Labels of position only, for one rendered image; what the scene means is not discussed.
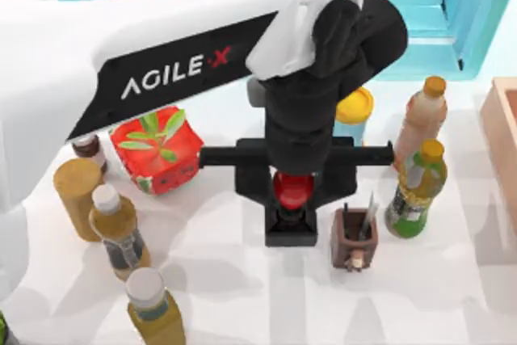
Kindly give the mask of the red and black bottle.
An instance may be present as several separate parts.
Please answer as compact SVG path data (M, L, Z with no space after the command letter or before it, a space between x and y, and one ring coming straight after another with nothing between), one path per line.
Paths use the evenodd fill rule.
M313 194L313 188L312 175L275 172L273 189L279 203L277 225L280 229L295 229L305 223L306 204Z

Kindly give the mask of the brown pen holder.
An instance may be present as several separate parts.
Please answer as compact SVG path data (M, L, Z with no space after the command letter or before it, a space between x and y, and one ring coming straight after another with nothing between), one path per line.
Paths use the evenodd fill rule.
M330 230L330 258L333 267L362 271L371 266L379 242L376 218L363 231L366 208L349 208L348 239L343 236L343 208L334 212Z

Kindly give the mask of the red plant pot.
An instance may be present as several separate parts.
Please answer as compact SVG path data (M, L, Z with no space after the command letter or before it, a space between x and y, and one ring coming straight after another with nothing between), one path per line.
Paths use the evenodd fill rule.
M191 180L204 145L186 111L169 106L129 120L109 132L111 143L137 187L162 195Z

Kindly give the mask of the green bottle with yellow cap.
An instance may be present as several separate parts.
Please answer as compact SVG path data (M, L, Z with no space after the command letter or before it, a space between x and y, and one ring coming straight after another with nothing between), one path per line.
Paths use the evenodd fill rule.
M385 210L385 223L393 235L408 239L423 231L430 206L448 177L443 154L441 142L426 139L401 165L394 197Z

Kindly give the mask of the blue can with yellow lid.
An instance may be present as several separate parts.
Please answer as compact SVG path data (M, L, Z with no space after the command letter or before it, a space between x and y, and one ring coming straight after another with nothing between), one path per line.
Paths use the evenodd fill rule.
M336 107L334 136L351 137L354 146L362 146L364 132L373 107L373 97L364 87L358 88L341 100Z

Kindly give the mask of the yellow bottle with grey cap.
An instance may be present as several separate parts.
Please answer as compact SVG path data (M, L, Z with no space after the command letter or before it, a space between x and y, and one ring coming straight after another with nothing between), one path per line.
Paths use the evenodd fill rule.
M179 306L151 267L136 269L126 280L128 315L144 345L187 345Z

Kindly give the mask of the yellow bottle with white cap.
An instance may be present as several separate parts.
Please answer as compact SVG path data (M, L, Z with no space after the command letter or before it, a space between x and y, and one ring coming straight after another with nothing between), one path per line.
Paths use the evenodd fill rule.
M134 270L150 266L150 253L137 224L132 201L109 183L92 193L90 227L99 236L117 278L125 281Z

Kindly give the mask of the dark brown jar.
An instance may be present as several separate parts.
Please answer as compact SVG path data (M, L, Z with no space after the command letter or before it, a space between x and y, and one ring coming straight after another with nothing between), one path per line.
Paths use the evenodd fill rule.
M97 134L93 133L72 141L72 148L78 157L91 159L103 174L107 172L107 159Z

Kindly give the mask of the tan wooden cylinder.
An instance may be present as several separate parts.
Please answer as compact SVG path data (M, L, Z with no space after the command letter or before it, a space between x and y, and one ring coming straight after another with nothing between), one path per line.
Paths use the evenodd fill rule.
M53 175L53 186L59 195L78 236L87 242L99 242L91 228L89 215L92 193L103 183L103 173L90 159L73 158L60 165Z

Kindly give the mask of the salmon-coloured box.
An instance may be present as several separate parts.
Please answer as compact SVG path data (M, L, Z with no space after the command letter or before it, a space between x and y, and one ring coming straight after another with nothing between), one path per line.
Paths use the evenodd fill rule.
M517 149L517 121L509 95L517 94L517 77L495 77L481 105L481 125L491 151Z

